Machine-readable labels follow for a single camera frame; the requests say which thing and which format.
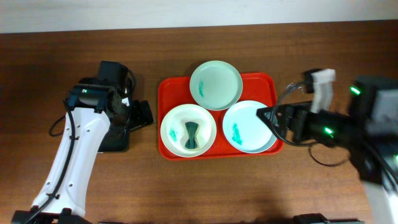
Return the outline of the light blue plate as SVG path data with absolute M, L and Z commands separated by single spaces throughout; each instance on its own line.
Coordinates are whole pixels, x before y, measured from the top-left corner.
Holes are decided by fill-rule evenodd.
M 257 110 L 267 108 L 261 102 L 240 101 L 230 107 L 224 115 L 222 127 L 227 141 L 237 150 L 257 154 L 270 149 L 277 138 L 257 116 Z

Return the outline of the cream white plate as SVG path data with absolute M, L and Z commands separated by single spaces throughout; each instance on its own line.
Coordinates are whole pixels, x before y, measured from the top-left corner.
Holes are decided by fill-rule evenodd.
M 185 123 L 192 121 L 199 124 L 197 131 L 198 147 L 189 150 L 185 147 L 188 133 Z M 201 106 L 184 104 L 171 109 L 160 125 L 160 138 L 163 145 L 172 154 L 191 158 L 204 154 L 216 139 L 217 127 L 210 112 Z

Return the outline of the green yellow scrub sponge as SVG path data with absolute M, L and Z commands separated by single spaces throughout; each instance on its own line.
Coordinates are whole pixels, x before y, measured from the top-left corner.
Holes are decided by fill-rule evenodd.
M 185 143 L 185 147 L 189 150 L 194 150 L 198 147 L 197 131 L 198 131 L 199 124 L 189 121 L 189 122 L 185 123 L 185 127 L 186 127 L 186 130 L 188 133 L 188 139 Z

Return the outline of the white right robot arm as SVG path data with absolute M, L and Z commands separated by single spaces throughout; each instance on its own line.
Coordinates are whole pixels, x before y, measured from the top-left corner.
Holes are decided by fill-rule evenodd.
M 286 89 L 257 117 L 295 147 L 342 147 L 363 184 L 375 223 L 397 223 L 397 80 L 361 76 L 350 87 L 347 114 L 329 111 L 331 78 Z

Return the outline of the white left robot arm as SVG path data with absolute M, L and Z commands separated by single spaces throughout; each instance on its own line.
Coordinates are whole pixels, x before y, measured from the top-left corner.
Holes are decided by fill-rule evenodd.
M 132 85 L 77 84 L 64 101 L 65 128 L 55 160 L 30 210 L 12 223 L 86 223 L 88 182 L 97 153 L 124 152 L 129 134 L 152 124 L 148 101 L 132 99 Z

